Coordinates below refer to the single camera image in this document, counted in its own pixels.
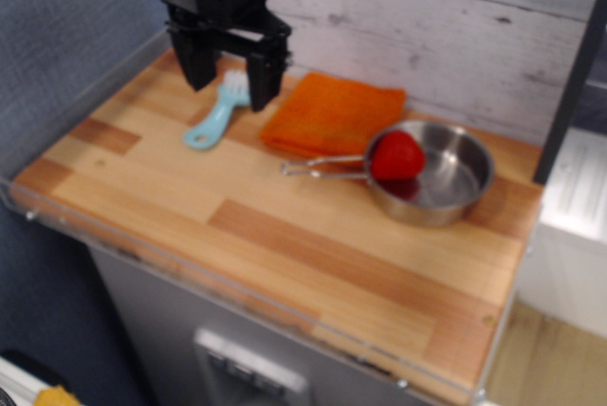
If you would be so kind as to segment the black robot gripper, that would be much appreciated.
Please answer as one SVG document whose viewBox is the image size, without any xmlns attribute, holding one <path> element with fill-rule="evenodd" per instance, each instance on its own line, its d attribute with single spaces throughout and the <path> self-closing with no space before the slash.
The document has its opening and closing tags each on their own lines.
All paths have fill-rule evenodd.
<svg viewBox="0 0 607 406">
<path fill-rule="evenodd" d="M 162 0 L 175 56 L 194 91 L 217 77 L 219 52 L 247 58 L 253 112 L 261 112 L 281 90 L 289 58 L 291 28 L 267 0 Z"/>
</svg>

